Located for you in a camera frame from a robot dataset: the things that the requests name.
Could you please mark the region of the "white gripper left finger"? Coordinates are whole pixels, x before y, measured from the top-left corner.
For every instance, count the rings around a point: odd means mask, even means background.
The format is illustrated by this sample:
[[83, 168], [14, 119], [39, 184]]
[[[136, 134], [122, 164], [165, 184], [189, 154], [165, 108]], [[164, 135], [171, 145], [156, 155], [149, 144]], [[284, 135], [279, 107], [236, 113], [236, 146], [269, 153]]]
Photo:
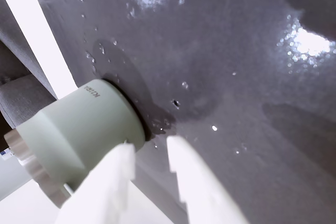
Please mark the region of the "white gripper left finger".
[[114, 147], [63, 204], [55, 223], [119, 223], [135, 178], [135, 147]]

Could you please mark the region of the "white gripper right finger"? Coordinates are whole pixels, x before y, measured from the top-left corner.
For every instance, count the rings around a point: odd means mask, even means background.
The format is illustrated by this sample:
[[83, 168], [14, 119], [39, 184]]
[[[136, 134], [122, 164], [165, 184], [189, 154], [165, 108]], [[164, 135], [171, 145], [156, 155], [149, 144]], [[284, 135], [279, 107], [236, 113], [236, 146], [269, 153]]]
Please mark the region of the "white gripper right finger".
[[200, 154], [183, 137], [168, 136], [170, 171], [176, 174], [180, 202], [189, 223], [248, 223]]

